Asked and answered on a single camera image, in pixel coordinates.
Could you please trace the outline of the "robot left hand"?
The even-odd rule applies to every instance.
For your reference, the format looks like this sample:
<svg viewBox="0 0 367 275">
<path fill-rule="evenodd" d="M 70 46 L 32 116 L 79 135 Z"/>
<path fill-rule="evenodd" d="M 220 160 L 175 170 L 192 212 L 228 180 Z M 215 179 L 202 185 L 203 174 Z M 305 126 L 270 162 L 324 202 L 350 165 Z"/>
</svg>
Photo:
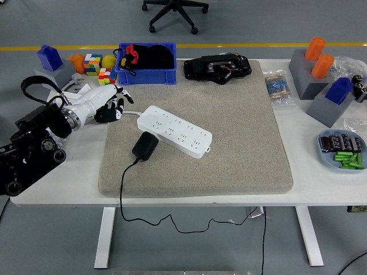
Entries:
<svg viewBox="0 0 367 275">
<path fill-rule="evenodd" d="M 89 118 L 94 118 L 97 123 L 115 122 L 121 118 L 124 110 L 124 100 L 118 98 L 117 94 L 123 95 L 129 103 L 134 103 L 123 87 L 109 84 L 93 88 L 80 96 L 67 107 L 65 116 L 69 116 L 73 129 L 84 126 Z"/>
</svg>

